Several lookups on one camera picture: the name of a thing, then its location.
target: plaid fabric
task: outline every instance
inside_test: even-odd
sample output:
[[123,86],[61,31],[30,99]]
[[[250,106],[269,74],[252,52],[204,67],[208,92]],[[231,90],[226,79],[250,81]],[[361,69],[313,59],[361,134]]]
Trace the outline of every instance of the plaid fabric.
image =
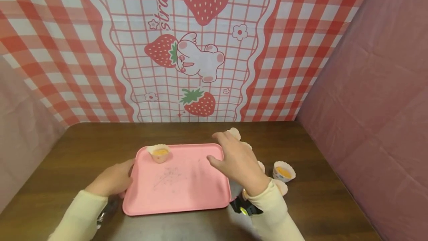
[[131,119],[88,0],[0,0],[0,9],[3,58],[63,125]]
[[[169,1],[171,30],[157,0],[0,0],[0,53],[64,125],[292,120],[363,0],[229,0],[206,26],[184,0]],[[248,37],[238,40],[241,24]],[[225,55],[214,82],[144,53],[162,34],[188,32]],[[196,88],[215,98],[213,115],[183,108],[182,89]]]
[[245,121],[294,120],[363,0],[277,0],[265,26]]

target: strawberry leaf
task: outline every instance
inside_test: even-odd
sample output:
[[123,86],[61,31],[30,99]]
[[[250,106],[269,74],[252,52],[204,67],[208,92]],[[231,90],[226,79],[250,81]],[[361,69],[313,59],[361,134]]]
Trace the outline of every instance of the strawberry leaf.
[[201,91],[201,89],[193,89],[192,91],[188,89],[182,89],[182,91],[185,92],[185,96],[180,100],[180,103],[185,105],[192,102],[197,102],[205,93],[205,91]]
[[169,50],[169,54],[171,54],[171,56],[169,56],[169,59],[171,60],[171,64],[172,65],[177,64],[177,61],[178,61],[178,56],[177,56],[177,41],[174,41],[171,44],[171,49]]

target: cartoon bunny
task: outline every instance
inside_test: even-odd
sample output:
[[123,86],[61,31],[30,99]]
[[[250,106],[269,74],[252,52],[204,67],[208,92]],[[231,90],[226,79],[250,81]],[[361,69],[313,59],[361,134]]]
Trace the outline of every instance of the cartoon bunny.
[[186,75],[200,75],[205,83],[217,79],[217,69],[224,63],[225,56],[213,44],[205,46],[204,51],[196,46],[196,33],[187,33],[177,46],[177,65],[175,68]]

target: cupcake liner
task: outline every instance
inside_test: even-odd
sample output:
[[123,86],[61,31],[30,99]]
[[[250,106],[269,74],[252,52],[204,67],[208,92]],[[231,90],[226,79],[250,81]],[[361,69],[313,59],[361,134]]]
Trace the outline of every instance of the cupcake liner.
[[[167,154],[153,154],[157,150],[166,149],[168,151]],[[154,162],[161,164],[168,159],[169,154],[171,153],[170,148],[164,144],[157,144],[147,147],[147,152],[152,156]]]
[[263,163],[262,163],[262,162],[260,162],[260,161],[258,161],[258,163],[259,163],[260,168],[263,170],[263,173],[265,173],[266,168],[265,168],[265,166],[263,165]]
[[[282,175],[281,173],[279,173],[279,171],[277,170],[277,168],[282,168],[283,170],[287,171],[290,174],[290,177],[285,177],[284,175]],[[290,166],[289,164],[287,164],[286,162],[282,162],[282,161],[277,161],[273,164],[273,174],[272,174],[274,179],[283,181],[283,182],[289,182],[292,179],[296,178],[296,173],[293,170],[292,166]]]
[[281,192],[282,196],[288,193],[288,186],[285,184],[285,182],[275,179],[273,179],[272,181],[278,187],[279,192]]
[[246,142],[241,142],[241,143],[243,143],[244,145],[248,146],[251,150],[253,150],[253,147],[251,145],[249,145],[248,143],[246,143]]
[[235,137],[235,139],[240,141],[240,134],[239,134],[239,130],[237,128],[231,128],[227,130],[230,134],[232,134],[232,136]]

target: pink tray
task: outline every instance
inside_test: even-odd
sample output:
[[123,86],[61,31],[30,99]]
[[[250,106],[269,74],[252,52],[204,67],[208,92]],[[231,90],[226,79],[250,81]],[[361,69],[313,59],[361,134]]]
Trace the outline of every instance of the pink tray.
[[136,216],[227,207],[231,201],[228,179],[206,159],[211,154],[222,160],[221,146],[206,143],[169,147],[171,154],[162,164],[152,160],[147,146],[138,151],[123,212]]

